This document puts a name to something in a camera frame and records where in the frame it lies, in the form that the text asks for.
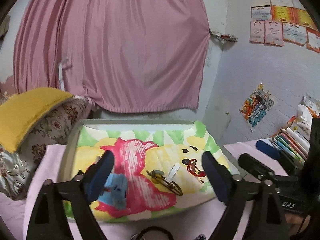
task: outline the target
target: pink table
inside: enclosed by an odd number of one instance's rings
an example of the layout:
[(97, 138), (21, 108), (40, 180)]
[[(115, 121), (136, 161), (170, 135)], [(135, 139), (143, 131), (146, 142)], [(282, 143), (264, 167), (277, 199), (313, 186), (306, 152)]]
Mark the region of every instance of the pink table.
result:
[[(275, 170), (277, 175), (285, 175), (285, 172), (281, 166), (258, 151), (255, 146), (255, 142), (236, 143), (232, 145), (226, 145), (226, 149), (230, 151), (235, 158), (241, 153), (247, 152), (254, 156), (258, 160), (265, 163), (267, 166)], [(47, 147), (47, 152), (36, 171), (36, 174), (30, 185), (28, 197), (26, 201), (25, 219), (23, 224), (23, 239), (26, 239), (26, 233), (28, 229), (28, 222), (35, 203), (36, 197), (42, 186), (42, 183), (50, 178), (56, 181), (57, 174), (63, 156), (65, 146), (64, 145), (51, 145)], [(246, 205), (244, 214), (242, 216), (238, 232), (236, 233), (234, 240), (240, 240), (246, 228), (246, 224), (249, 218), (252, 203)], [(170, 217), (155, 219), (155, 220), (140, 220), (137, 222), (129, 222), (124, 224), (101, 224), (101, 229), (105, 233), (109, 240), (129, 240), (130, 237), (136, 233), (139, 233), (142, 229), (149, 226), (160, 226), (169, 230), (175, 240), (193, 240), (199, 234), (204, 234), (207, 239), (212, 234), (214, 228), (218, 224), (221, 215), (225, 210), (225, 205), (213, 199), (201, 206), (189, 209), (188, 211), (172, 215)], [(82, 239), (77, 229), (75, 222), (69, 222), (74, 239)], [(146, 234), (146, 240), (167, 240), (166, 236), (161, 233), (150, 232)]]

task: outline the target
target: wall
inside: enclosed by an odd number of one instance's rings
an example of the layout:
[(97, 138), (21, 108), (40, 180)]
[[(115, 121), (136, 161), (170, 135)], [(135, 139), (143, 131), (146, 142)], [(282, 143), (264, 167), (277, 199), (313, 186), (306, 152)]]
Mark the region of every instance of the wall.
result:
[[(18, 0), (14, 7), (9, 12), (11, 16), (11, 22), (9, 31), (5, 37), (4, 44), (0, 51), (0, 88), (2, 92), (7, 90), (7, 88), (13, 88), (13, 49), (15, 37), (20, 25), (20, 21), (23, 12), (27, 6), (29, 0)], [(212, 30), (217, 30), (219, 32), (224, 32), (226, 28), (227, 19), (227, 6), (228, 0), (204, 0), (206, 7), (209, 25)], [(123, 114), (113, 114), (108, 111), (98, 111), (95, 117), (101, 118), (130, 118), (130, 119), (185, 119), (185, 120), (202, 120), (206, 106), (209, 101), (210, 93), (212, 91), (213, 83), (218, 70), (218, 62), (222, 53), (222, 45), (220, 43), (214, 43), (210, 41), (211, 53), (208, 62), (208, 66), (204, 68), (204, 79), (201, 86), (200, 96), (199, 96), (199, 109), (180, 109), (178, 111), (170, 111), (166, 113), (154, 113), (145, 115), (123, 115)]]
[[(223, 47), (203, 119), (223, 144), (267, 138), (297, 114), (306, 92), (320, 98), (320, 54), (287, 42), (283, 47), (250, 44), (250, 8), (251, 0), (229, 0), (226, 33), (239, 41)], [(278, 103), (251, 132), (239, 108), (261, 82)]]

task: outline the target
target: curtain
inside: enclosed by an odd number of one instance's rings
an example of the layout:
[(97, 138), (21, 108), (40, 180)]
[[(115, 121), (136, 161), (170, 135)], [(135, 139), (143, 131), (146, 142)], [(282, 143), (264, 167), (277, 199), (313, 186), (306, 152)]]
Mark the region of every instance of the curtain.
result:
[(21, 93), (60, 87), (119, 113), (198, 108), (209, 24), (202, 0), (31, 0), (14, 51)]

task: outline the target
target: yellow fabric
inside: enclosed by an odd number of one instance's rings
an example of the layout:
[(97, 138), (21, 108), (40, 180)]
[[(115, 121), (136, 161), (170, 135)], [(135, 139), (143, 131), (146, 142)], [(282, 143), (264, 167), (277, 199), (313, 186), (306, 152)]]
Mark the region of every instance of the yellow fabric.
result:
[(15, 152), (41, 117), (72, 96), (55, 88), (36, 88), (10, 97), (0, 106), (0, 144)]

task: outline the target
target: floral fabric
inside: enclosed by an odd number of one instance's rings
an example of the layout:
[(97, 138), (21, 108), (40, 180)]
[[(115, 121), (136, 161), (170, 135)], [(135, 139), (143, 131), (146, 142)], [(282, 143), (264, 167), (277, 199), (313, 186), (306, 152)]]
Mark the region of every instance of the floral fabric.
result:
[(88, 98), (71, 98), (47, 114), (11, 154), (0, 145), (0, 192), (13, 200), (26, 198), (31, 179), (50, 144), (66, 144), (75, 123), (91, 109)]

